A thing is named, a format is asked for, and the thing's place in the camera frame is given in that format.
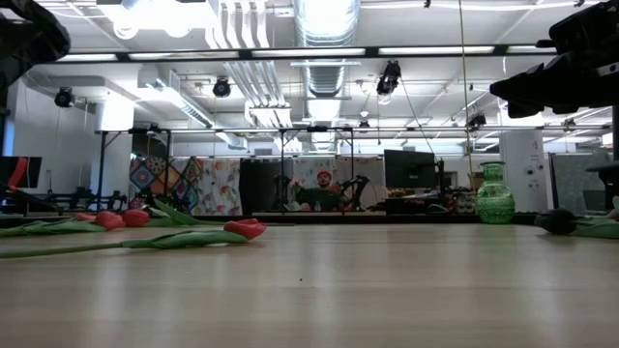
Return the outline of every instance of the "table surface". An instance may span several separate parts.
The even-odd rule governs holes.
[[[270,227],[246,246],[0,260],[0,345],[619,347],[618,273],[619,243],[535,227]]]

